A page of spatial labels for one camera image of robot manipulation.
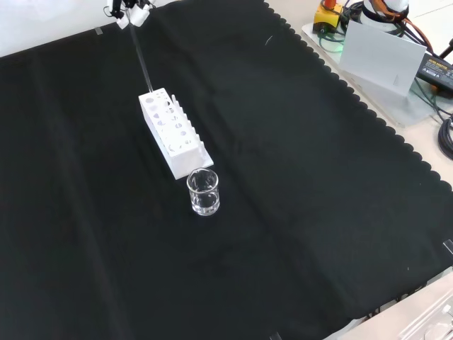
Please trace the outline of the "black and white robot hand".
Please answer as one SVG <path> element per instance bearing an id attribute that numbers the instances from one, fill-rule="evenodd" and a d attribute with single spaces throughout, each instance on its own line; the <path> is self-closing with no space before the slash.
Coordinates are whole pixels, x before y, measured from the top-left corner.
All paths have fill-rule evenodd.
<path id="1" fill-rule="evenodd" d="M 123 30 L 128 25 L 140 27 L 155 8 L 154 2 L 148 0 L 107 0 L 103 12 L 107 17 L 114 18 Z"/>

